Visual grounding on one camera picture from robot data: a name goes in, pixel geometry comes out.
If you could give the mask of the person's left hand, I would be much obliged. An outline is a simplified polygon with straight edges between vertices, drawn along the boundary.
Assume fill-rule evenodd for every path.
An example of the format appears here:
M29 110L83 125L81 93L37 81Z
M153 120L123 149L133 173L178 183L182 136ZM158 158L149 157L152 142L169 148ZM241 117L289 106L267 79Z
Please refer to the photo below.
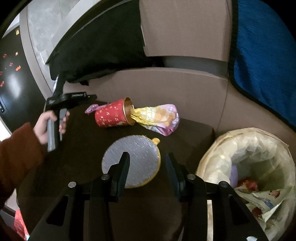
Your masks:
M69 119L70 112L66 111L62 122L59 125L59 133L64 134L66 132L67 120ZM34 127L34 133L42 145L48 142L47 122L48 120L57 121L55 113L52 110L42 113Z

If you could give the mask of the person's left forearm red sleeve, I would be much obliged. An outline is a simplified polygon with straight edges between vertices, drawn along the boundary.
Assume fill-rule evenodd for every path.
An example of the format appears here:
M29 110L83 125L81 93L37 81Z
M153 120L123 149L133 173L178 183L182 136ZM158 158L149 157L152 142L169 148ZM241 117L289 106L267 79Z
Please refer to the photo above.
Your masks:
M1 141L1 208L31 169L43 162L43 148L29 123Z

